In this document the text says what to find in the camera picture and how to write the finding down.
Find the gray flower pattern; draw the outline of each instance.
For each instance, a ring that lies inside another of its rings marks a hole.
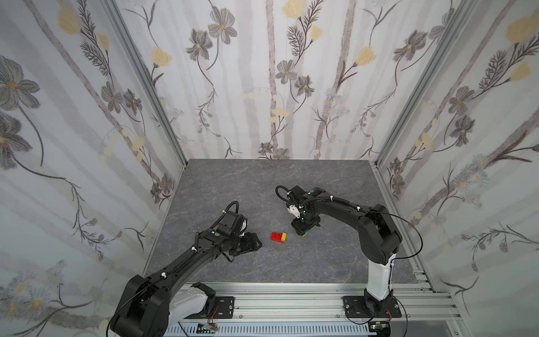
[[[238,32],[232,28],[236,19],[228,9],[221,8],[221,12],[219,12],[219,9],[213,6],[210,17],[215,22],[208,25],[211,37],[217,39],[220,37],[224,44],[230,44],[230,37],[238,36]]]
[[[470,90],[467,85],[460,87],[457,90],[455,97],[451,97],[449,99],[449,104],[451,104],[451,107],[449,107],[448,112],[450,114],[456,112],[461,116],[464,115],[468,111],[466,103],[472,100],[474,94],[475,91]]]
[[[466,134],[472,132],[475,120],[472,120],[468,115],[464,115],[461,119],[455,122],[457,127],[451,134],[451,137],[457,138],[456,146],[462,146],[468,144],[468,138]]]
[[[156,238],[157,238],[157,230],[153,228],[148,229],[148,233],[146,233],[146,244],[148,246],[153,245]]]
[[[133,110],[133,114],[136,115],[137,110],[142,110],[142,102],[140,98],[135,98],[135,94],[131,91],[131,89],[128,88],[127,92],[123,94],[123,97],[126,100],[126,106]]]
[[[389,163],[389,171],[397,173],[400,171],[400,160],[399,158],[395,157],[395,159]]]
[[[449,22],[451,21],[451,17],[453,16],[454,12],[455,8],[451,7],[449,11],[441,17],[442,25],[434,26],[431,29],[431,32],[429,33],[429,39],[434,40],[440,38],[444,34],[444,31]]]
[[[290,159],[290,156],[288,155],[289,153],[289,149],[279,148],[275,151],[275,154],[273,156],[275,157],[275,159]]]
[[[123,103],[122,94],[114,92],[114,87],[109,81],[107,81],[106,86],[101,87],[101,98],[103,98],[105,102],[108,102],[109,111],[114,109],[116,113],[120,113],[120,105]]]
[[[32,93],[39,90],[39,85],[25,80],[22,67],[15,61],[0,56],[0,107],[13,110],[19,101],[28,108],[39,107],[39,101]]]
[[[280,78],[282,84],[286,84],[288,80],[293,81],[298,76],[298,73],[292,71],[292,69],[294,69],[294,60],[288,62],[283,60],[277,64],[277,70],[279,70],[279,72],[275,77]]]
[[[163,193],[164,194],[170,193],[173,185],[174,185],[174,180],[172,180],[172,178],[169,177],[167,173],[163,174],[163,177],[161,178],[161,188],[163,189]]]
[[[266,153],[272,153],[273,152],[273,145],[271,143],[260,143],[260,150],[258,151],[259,154],[262,156],[265,156]]]
[[[158,183],[154,183],[151,186],[150,193],[154,197],[154,203],[158,203],[159,201],[161,201],[161,198],[159,197],[159,194],[161,194],[161,187]]]
[[[189,47],[186,50],[191,60],[196,61],[199,55],[206,60],[210,59],[208,49],[213,46],[213,43],[208,37],[208,32],[202,30],[196,31],[193,29],[189,41],[193,43],[193,47]]]
[[[314,92],[314,89],[310,87],[310,84],[312,84],[312,82],[310,81],[309,75],[299,76],[296,84],[294,85],[296,88],[298,88],[298,96],[303,95],[305,92],[305,95],[310,97]]]
[[[427,42],[427,33],[414,30],[404,42],[406,43],[404,47],[397,48],[393,52],[395,54],[393,60],[399,61],[401,58],[405,57],[406,60],[410,61],[416,54],[416,50],[425,46]]]
[[[0,112],[0,167],[4,170],[17,167],[13,159],[15,151],[28,152],[32,149],[30,144],[17,134],[21,127],[18,119]]]
[[[404,188],[404,185],[406,183],[403,181],[403,178],[401,175],[397,175],[393,178],[391,187],[393,187],[393,190],[395,191],[396,195],[400,194],[400,190]]]

